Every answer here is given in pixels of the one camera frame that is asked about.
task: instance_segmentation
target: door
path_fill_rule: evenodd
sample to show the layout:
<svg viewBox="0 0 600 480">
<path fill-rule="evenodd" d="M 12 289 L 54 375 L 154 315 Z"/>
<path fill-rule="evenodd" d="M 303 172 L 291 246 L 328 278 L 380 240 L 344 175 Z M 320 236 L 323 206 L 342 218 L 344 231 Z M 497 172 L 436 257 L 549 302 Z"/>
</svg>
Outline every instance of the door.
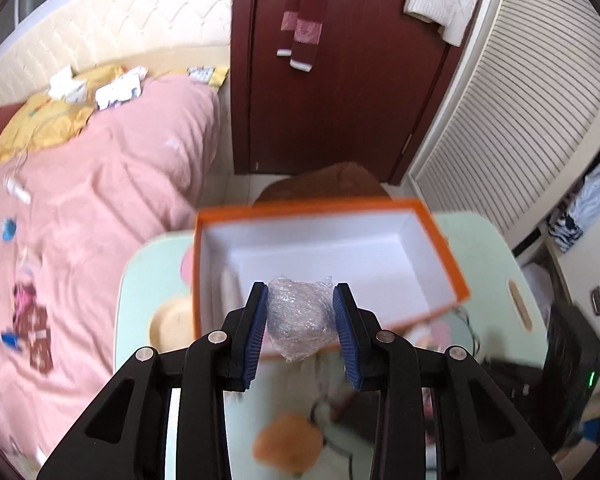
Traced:
<svg viewBox="0 0 600 480">
<path fill-rule="evenodd" d="M 451 48 L 437 25 L 405 15 L 404 3 L 328 0 L 317 59 L 304 73 L 276 56 L 285 0 L 256 0 L 251 172 L 354 160 L 381 181 L 394 174 Z"/>
</svg>

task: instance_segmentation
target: pink blanket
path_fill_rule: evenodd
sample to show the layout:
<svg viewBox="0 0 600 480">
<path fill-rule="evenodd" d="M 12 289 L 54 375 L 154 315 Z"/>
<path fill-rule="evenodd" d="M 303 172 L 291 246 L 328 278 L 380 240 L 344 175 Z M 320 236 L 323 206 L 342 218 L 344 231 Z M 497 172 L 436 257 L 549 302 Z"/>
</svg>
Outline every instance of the pink blanket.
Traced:
<svg viewBox="0 0 600 480">
<path fill-rule="evenodd" d="M 126 263 L 158 234 L 190 229 L 218 145 L 218 98 L 185 76 L 147 80 L 142 96 L 96 112 L 82 134 L 31 153 L 18 179 L 31 206 L 7 195 L 0 165 L 0 331 L 11 327 L 16 261 L 27 248 L 46 306 L 53 370 L 0 341 L 0 446 L 50 453 L 112 375 L 118 288 Z"/>
</svg>

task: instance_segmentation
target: pink circle on table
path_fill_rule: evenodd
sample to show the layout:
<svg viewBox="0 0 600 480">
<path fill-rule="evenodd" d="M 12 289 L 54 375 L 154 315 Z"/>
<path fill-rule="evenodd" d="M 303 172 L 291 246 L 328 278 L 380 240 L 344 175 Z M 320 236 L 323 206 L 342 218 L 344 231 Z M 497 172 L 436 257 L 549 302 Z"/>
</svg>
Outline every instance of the pink circle on table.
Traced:
<svg viewBox="0 0 600 480">
<path fill-rule="evenodd" d="M 182 259 L 180 265 L 180 277 L 182 281 L 191 286 L 193 284 L 193 246 L 189 248 L 187 254 Z"/>
</svg>

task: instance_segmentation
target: table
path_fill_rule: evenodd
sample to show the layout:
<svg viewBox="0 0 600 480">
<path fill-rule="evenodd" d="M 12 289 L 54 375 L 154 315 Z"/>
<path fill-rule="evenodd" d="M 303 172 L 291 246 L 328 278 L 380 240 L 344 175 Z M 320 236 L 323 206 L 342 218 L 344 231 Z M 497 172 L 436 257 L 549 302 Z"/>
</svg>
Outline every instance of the table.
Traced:
<svg viewBox="0 0 600 480">
<path fill-rule="evenodd" d="M 435 219 L 472 292 L 471 299 L 464 306 L 481 341 L 477 358 L 507 358 L 542 366 L 547 350 L 542 317 L 518 264 L 497 229 L 488 220 L 473 213 L 436 214 Z M 166 234 L 152 240 L 129 262 L 118 301 L 115 370 L 136 349 L 148 344 L 148 323 L 153 312 L 166 300 L 190 294 L 189 285 L 180 278 L 180 264 L 191 243 L 192 232 Z M 530 331 L 525 329 L 511 299 L 510 280 L 518 284 L 529 310 Z M 451 328 L 452 342 L 470 350 L 472 338 L 464 323 L 452 314 L 446 314 L 442 319 Z M 336 351 L 325 352 L 319 359 L 320 380 L 330 382 L 330 395 L 337 395 L 339 389 L 345 388 L 342 360 Z M 232 397 L 225 403 L 227 441 L 234 478 L 286 478 L 272 468 L 255 463 L 251 457 L 251 443 L 261 428 L 282 410 L 308 414 L 318 396 L 315 358 L 291 365 L 282 361 L 261 361 L 251 389 L 241 400 Z M 175 478 L 175 428 L 179 398 L 179 391 L 174 391 L 169 414 L 165 480 Z M 328 438 L 353 452 L 355 480 L 368 479 L 372 447 L 331 424 L 326 423 L 321 428 Z M 330 468 L 329 478 L 346 479 L 347 461 L 331 462 L 320 464 L 324 471 Z M 314 474 L 306 478 L 327 476 Z"/>
</svg>

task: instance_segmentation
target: cream headboard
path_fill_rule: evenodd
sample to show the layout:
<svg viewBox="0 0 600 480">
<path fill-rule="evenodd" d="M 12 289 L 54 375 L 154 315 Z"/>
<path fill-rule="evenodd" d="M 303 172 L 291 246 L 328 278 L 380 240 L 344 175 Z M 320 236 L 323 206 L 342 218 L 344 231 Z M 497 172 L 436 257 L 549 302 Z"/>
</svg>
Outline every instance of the cream headboard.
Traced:
<svg viewBox="0 0 600 480">
<path fill-rule="evenodd" d="M 228 64 L 230 32 L 231 0 L 73 0 L 0 56 L 0 105 L 26 99 L 66 65 Z"/>
</svg>

